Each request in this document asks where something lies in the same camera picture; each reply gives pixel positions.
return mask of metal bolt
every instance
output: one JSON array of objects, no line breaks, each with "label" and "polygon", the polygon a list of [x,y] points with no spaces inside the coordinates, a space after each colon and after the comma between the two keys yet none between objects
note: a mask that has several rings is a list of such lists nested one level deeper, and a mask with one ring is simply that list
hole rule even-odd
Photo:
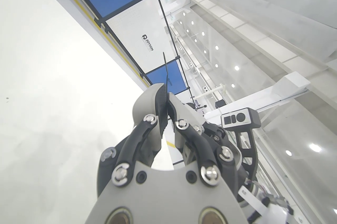
[{"label": "metal bolt", "polygon": [[143,121],[146,121],[148,123],[151,123],[151,124],[155,124],[157,122],[157,117],[153,114],[147,114]]},{"label": "metal bolt", "polygon": [[148,115],[148,116],[146,117],[146,121],[148,121],[148,122],[152,122],[152,121],[154,121],[154,119],[155,119],[155,117],[152,116],[152,115]]},{"label": "metal bolt", "polygon": [[231,157],[231,152],[228,149],[223,149],[222,154],[224,155],[225,158],[230,158]]},{"label": "metal bolt", "polygon": [[195,131],[196,131],[199,135],[201,135],[202,129],[201,129],[198,125],[194,125],[193,128],[195,129]]},{"label": "metal bolt", "polygon": [[219,157],[222,160],[227,161],[227,162],[232,161],[234,158],[234,155],[231,149],[225,146],[222,146],[221,148],[222,148],[222,153],[219,154]]},{"label": "metal bolt", "polygon": [[207,169],[204,166],[201,166],[200,174],[204,182],[211,186],[217,186],[220,181],[221,174],[216,165],[209,166]]},{"label": "metal bolt", "polygon": [[216,172],[214,167],[208,167],[206,169],[206,177],[210,180],[214,180],[218,178],[218,173]]},{"label": "metal bolt", "polygon": [[130,167],[128,163],[119,164],[112,172],[111,180],[116,186],[123,186],[127,183],[127,169]]},{"label": "metal bolt", "polygon": [[115,176],[115,179],[117,181],[121,181],[123,178],[125,178],[127,175],[127,170],[124,169],[124,168],[118,168],[117,171],[116,171],[116,176]]},{"label": "metal bolt", "polygon": [[187,122],[185,120],[180,120],[178,122],[178,125],[179,125],[179,127],[183,128],[183,127],[187,126]]},{"label": "metal bolt", "polygon": [[107,148],[105,149],[103,152],[102,152],[102,155],[101,155],[101,161],[104,162],[106,159],[112,157],[114,158],[116,156],[116,149],[114,147],[110,147],[110,148]]}]

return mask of recessed light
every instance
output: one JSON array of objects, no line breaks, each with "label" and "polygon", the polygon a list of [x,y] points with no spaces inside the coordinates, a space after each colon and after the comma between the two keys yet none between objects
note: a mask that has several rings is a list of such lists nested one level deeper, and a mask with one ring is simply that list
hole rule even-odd
[{"label": "recessed light", "polygon": [[317,153],[319,153],[319,152],[322,150],[322,148],[321,148],[320,146],[318,146],[318,145],[316,145],[316,144],[314,144],[314,143],[310,144],[309,147],[310,147],[314,152],[317,152]]}]

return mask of white floor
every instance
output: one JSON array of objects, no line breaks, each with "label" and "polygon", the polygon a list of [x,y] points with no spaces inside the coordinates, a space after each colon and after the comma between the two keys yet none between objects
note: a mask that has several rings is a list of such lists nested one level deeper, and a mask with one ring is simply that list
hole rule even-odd
[{"label": "white floor", "polygon": [[56,0],[0,11],[0,223],[84,223],[142,91]]}]

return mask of joyson logo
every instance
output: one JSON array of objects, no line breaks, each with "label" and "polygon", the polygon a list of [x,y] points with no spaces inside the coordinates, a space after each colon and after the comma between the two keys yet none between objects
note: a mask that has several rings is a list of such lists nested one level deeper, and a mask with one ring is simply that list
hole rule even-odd
[{"label": "joyson logo", "polygon": [[148,40],[147,35],[143,35],[142,38],[143,38],[143,42],[146,45],[146,47],[148,48],[148,50],[153,51],[154,49],[153,49],[150,41]]}]

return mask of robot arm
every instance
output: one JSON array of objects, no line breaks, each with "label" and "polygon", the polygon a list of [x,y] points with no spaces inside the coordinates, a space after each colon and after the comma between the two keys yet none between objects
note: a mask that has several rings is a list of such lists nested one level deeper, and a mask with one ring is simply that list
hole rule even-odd
[{"label": "robot arm", "polygon": [[[242,164],[243,157],[253,157],[251,153],[233,145],[222,127],[167,94],[165,84],[148,88],[132,113],[131,134],[100,157],[98,199],[86,224],[248,223],[238,189],[254,188],[245,182],[255,177],[256,167],[246,169]],[[168,115],[185,167],[158,171],[151,165],[161,149]]]}]

